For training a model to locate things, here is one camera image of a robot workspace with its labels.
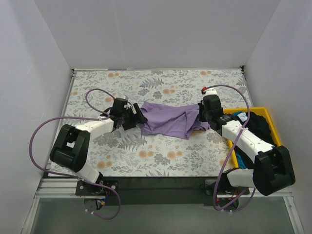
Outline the purple t shirt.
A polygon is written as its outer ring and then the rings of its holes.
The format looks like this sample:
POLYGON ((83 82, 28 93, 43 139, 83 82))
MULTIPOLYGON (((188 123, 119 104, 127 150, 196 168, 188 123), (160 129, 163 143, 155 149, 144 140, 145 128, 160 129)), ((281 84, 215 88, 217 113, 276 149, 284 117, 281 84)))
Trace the purple t shirt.
POLYGON ((189 139, 193 131, 207 131, 207 122, 199 121, 197 104, 180 107, 144 102, 141 111, 147 122, 140 126, 141 134, 152 136, 161 134, 180 139, 189 139))

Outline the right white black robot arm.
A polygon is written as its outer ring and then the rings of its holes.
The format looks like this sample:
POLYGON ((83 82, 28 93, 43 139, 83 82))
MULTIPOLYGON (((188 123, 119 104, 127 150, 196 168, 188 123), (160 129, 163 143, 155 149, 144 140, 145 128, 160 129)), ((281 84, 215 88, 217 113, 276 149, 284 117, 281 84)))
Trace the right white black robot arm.
POLYGON ((253 162, 252 169, 220 171, 215 189, 231 194, 238 187, 257 189, 268 196, 295 184, 295 174, 288 149, 274 146, 243 127, 238 117, 225 114, 217 95, 205 95, 199 103, 199 119, 230 140, 253 162))

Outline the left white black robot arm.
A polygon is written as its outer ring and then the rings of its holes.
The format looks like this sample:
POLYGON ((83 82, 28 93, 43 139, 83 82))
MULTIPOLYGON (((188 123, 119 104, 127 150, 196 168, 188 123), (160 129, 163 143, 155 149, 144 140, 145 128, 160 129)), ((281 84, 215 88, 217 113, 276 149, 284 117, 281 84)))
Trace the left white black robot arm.
POLYGON ((128 130, 146 122, 147 118, 137 103, 131 108, 126 99, 116 98, 108 118, 99 117, 98 120, 77 126, 63 125, 50 152, 50 160, 68 169, 78 178, 88 181, 88 191, 98 195, 103 191, 104 184, 99 180, 100 172, 87 162, 90 141, 119 127, 128 130))

